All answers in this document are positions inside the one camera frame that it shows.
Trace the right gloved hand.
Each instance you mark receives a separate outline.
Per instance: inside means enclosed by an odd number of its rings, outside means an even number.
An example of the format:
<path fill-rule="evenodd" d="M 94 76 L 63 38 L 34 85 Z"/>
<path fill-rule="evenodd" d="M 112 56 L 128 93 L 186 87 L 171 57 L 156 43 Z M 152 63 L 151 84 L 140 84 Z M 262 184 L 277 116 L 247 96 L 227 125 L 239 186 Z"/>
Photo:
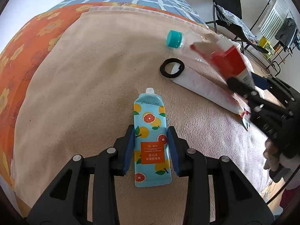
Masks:
<path fill-rule="evenodd" d="M 293 158 L 286 157 L 280 153 L 278 147 L 269 138 L 265 142 L 265 147 L 263 153 L 266 158 L 264 169 L 269 170 L 269 175 L 274 182 L 277 183 L 283 178 L 284 182 L 287 183 L 299 166 L 299 154 Z"/>

